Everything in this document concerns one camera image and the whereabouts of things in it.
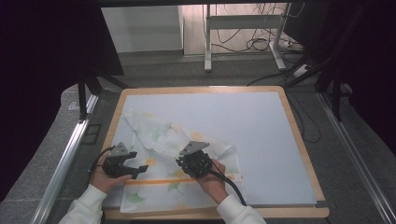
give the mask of white cloth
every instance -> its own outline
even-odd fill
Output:
[[[102,201],[107,195],[96,187],[89,185],[59,223],[62,224],[99,224],[102,217]],[[251,208],[238,202],[229,195],[217,208],[226,224],[265,224],[264,219]]]

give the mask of gray floor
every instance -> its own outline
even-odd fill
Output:
[[[231,85],[245,86],[250,81],[277,73],[270,54],[215,56],[212,73],[205,73],[203,57],[181,55],[122,54],[125,77],[120,80],[137,88],[170,86]],[[263,79],[254,85],[277,85],[282,76]],[[330,123],[318,96],[313,90],[315,77],[289,90],[293,113],[304,129],[304,142],[318,176],[330,215],[324,218],[266,219],[267,223],[384,223],[373,200],[362,184],[339,136]],[[85,135],[64,181],[47,223],[57,223],[69,204],[85,189],[87,170],[105,140],[121,89],[101,80],[104,91],[93,113],[90,125],[101,127],[96,141]],[[69,106],[77,101],[76,86],[63,94],[62,107],[49,133],[21,178],[0,204],[0,223],[27,223],[50,182],[50,178],[71,133],[78,122],[78,111]],[[343,124],[379,186],[396,207],[396,158],[370,127],[348,104],[341,102]],[[107,221],[106,223],[129,223]],[[222,221],[134,221],[133,223],[222,223]]]

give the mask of metal stand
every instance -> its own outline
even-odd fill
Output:
[[[205,71],[212,70],[212,53],[210,42],[211,30],[227,29],[276,29],[274,41],[269,43],[270,49],[276,60],[279,70],[285,70],[286,66],[280,57],[277,45],[285,25],[290,3],[286,4],[281,15],[238,15],[238,16],[211,16],[210,5],[206,6],[206,42],[205,42]]]
[[[101,71],[97,69],[84,69],[81,71],[78,78],[78,100],[79,100],[79,123],[82,123],[88,116],[87,113],[87,99],[85,92],[85,85],[87,85],[88,89],[92,93],[92,95],[99,95],[102,93],[102,86],[97,79],[97,76],[106,79],[107,81],[113,83],[114,85],[122,88],[122,89],[130,89],[132,87],[127,84],[119,81],[118,79],[103,74]]]

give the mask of cable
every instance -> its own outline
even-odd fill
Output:
[[[99,160],[102,158],[102,156],[103,156],[105,153],[107,153],[108,151],[110,151],[110,150],[113,149],[114,147],[115,147],[115,146],[106,148],[106,149],[103,150],[103,151],[99,154],[99,156],[96,157],[96,159],[93,161],[93,163],[92,163],[92,165],[91,165],[91,168],[90,168],[90,170],[88,171],[88,183],[87,183],[87,187],[90,185],[91,176],[92,176],[93,172],[95,171],[96,167],[97,167],[97,166],[101,166],[101,165],[98,165]],[[101,216],[101,219],[100,219],[100,220],[101,220],[101,221],[100,221],[101,224],[104,224],[104,223],[105,223],[105,221],[106,221],[106,214],[105,214],[105,212],[102,212],[102,216]]]
[[[92,165],[91,165],[91,168],[90,168],[90,170],[88,171],[88,177],[89,177],[89,178],[88,178],[87,187],[88,187],[88,185],[89,185],[89,183],[90,183],[91,175],[92,175],[93,172],[95,171],[96,167],[97,167],[97,166],[100,166],[100,165],[98,165],[99,160],[102,158],[102,156],[103,156],[106,152],[110,151],[110,150],[113,149],[114,147],[115,147],[115,146],[106,148],[106,149],[103,150],[103,151],[99,154],[99,156],[93,161],[93,163],[92,163]]]
[[[216,171],[209,170],[209,169],[206,169],[206,170],[210,174],[212,174],[213,176],[218,177],[220,180],[222,180],[222,181],[226,182],[227,184],[229,184],[233,188],[233,190],[235,191],[236,195],[238,195],[238,198],[241,201],[241,204],[244,205],[244,206],[247,206],[247,204],[246,204],[246,202],[244,200],[244,197],[242,196],[241,191],[239,190],[239,188],[235,185],[235,183],[230,178],[228,178],[224,174],[219,174]]]
[[[297,14],[297,16],[290,15],[289,13],[288,13],[288,16],[293,17],[293,18],[297,18],[298,16],[300,16],[301,12],[303,11],[304,6],[305,6],[305,2],[303,2],[303,6],[301,7],[300,12]]]
[[[289,98],[289,95],[297,102],[297,105],[304,111],[304,113],[305,113],[305,114],[308,116],[308,118],[314,123],[316,129],[318,130],[318,138],[317,138],[317,139],[315,139],[315,140],[310,140],[310,139],[306,138],[305,135],[304,135],[304,130],[305,130],[304,121],[302,120],[301,115],[300,115],[300,113],[298,112],[297,108],[294,106],[294,110],[296,111],[296,113],[297,113],[297,115],[299,116],[300,121],[301,121],[301,123],[302,123],[302,125],[303,125],[303,132],[301,133],[303,139],[304,139],[305,141],[307,141],[307,142],[310,142],[310,143],[317,143],[317,142],[321,139],[321,131],[320,131],[319,126],[314,122],[314,120],[312,119],[312,117],[311,117],[311,116],[306,112],[306,110],[301,106],[301,104],[300,104],[300,102],[298,101],[298,99],[297,99],[291,92],[286,91],[286,96],[287,96],[288,98]]]

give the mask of black cable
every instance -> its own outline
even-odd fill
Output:
[[[91,176],[92,176],[93,172],[95,171],[96,166],[100,166],[100,165],[98,165],[99,160],[102,158],[102,156],[103,156],[106,152],[110,151],[110,150],[113,149],[114,147],[115,147],[115,146],[106,148],[106,149],[103,150],[103,151],[99,154],[99,156],[93,161],[90,170],[88,170],[88,183],[87,183],[87,187],[90,185]]]
[[[244,197],[242,196],[241,191],[239,190],[239,188],[235,185],[235,183],[230,178],[228,178],[227,176],[225,176],[223,174],[219,174],[218,172],[213,171],[213,170],[207,169],[207,171],[210,174],[212,174],[213,176],[215,176],[215,177],[219,178],[220,180],[222,180],[222,181],[226,182],[227,184],[229,184],[233,188],[235,193],[238,195],[238,198],[241,201],[241,204],[244,205],[244,206],[247,206],[247,204],[246,204],[246,202],[244,200]]]
[[[315,121],[314,121],[314,120],[312,119],[312,117],[308,114],[308,112],[306,112],[306,110],[301,106],[299,100],[298,100],[291,92],[286,91],[286,96],[287,96],[288,98],[289,98],[289,95],[297,102],[297,105],[304,111],[304,113],[308,116],[308,118],[314,123],[315,128],[318,130],[318,138],[317,138],[317,139],[315,139],[315,140],[310,140],[310,139],[306,138],[305,135],[304,135],[304,132],[302,132],[301,135],[302,135],[303,139],[304,139],[305,141],[307,141],[307,142],[310,142],[310,143],[317,143],[317,142],[321,139],[321,131],[320,131],[319,126],[315,123]],[[301,120],[302,125],[304,126],[304,121],[301,119],[301,116],[299,115],[299,112],[298,112],[297,108],[294,107],[294,110],[296,111],[297,115],[299,116],[299,118],[300,118],[300,120]]]

